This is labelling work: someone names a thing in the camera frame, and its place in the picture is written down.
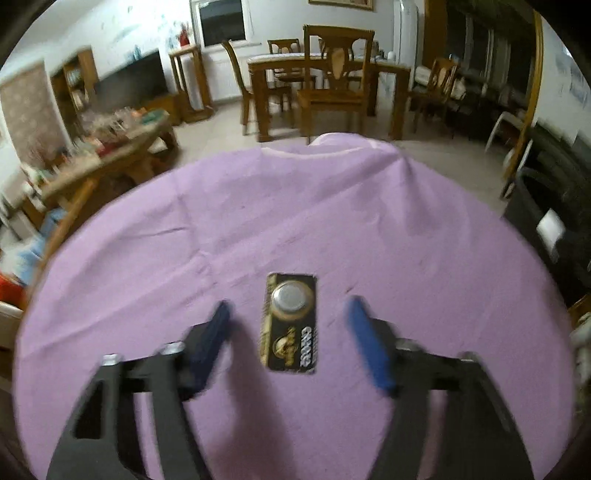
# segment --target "white refrigerator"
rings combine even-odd
[[[415,0],[394,0],[394,32],[392,50],[388,60],[411,68],[412,87],[414,68],[417,63],[418,8]],[[394,91],[395,76],[387,75],[384,86],[388,93]]]

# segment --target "round table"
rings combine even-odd
[[[258,359],[273,271],[319,279],[314,375],[271,372]],[[542,262],[485,205],[402,151],[327,134],[162,175],[65,244],[18,340],[15,405],[34,474],[45,478],[103,354],[151,355],[228,299],[236,328],[210,388],[187,405],[214,478],[366,478],[394,404],[371,383],[347,326],[351,295],[433,353],[476,352],[536,478],[553,467],[574,382],[566,310]],[[161,478],[140,404],[148,471]],[[440,419],[440,402],[431,412]]]

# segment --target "wooden shelf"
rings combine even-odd
[[[79,74],[80,78],[71,85],[68,79],[72,72]],[[76,92],[84,94],[85,91],[90,94],[98,80],[95,59],[90,47],[74,53],[51,76],[51,86],[56,97],[57,107],[70,136],[76,131],[75,123],[78,120],[78,114],[86,110],[86,107],[78,109],[74,101],[74,94]]]

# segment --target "tv stand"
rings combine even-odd
[[[145,108],[148,112],[153,110],[166,110],[169,115],[170,123],[175,127],[179,126],[183,121],[179,109],[180,95],[178,93],[169,93],[161,95],[153,100],[148,100],[140,108]]]

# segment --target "blue gripper pad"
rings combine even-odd
[[[195,393],[200,393],[207,386],[207,380],[213,370],[220,348],[230,334],[230,316],[229,303],[221,301],[211,320],[204,324],[205,328],[190,358]]]
[[[387,328],[390,335],[384,332],[385,336],[394,337],[394,333],[386,322],[373,319],[368,315],[361,297],[353,297],[350,300],[348,315],[349,325],[355,334],[359,351],[369,367],[375,386],[390,393],[396,387],[396,380],[391,372],[392,352],[385,342],[391,338],[381,338],[380,330]]]

